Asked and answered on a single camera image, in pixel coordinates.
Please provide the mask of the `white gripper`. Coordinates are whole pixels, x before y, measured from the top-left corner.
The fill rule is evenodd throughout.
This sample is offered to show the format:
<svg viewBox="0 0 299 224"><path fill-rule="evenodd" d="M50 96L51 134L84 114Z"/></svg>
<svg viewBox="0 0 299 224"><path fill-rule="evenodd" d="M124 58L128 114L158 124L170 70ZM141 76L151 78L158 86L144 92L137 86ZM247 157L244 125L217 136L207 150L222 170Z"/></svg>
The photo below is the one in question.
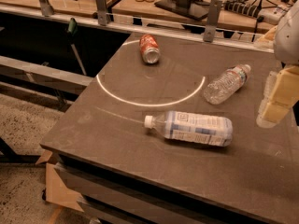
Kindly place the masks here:
<svg viewBox="0 0 299 224"><path fill-rule="evenodd" d="M299 1L275 26L259 37L257 49L274 48L277 60L299 64ZM271 71L266 79L261 102L261 123L279 124L299 101L299 66L286 65L279 72Z"/></svg>

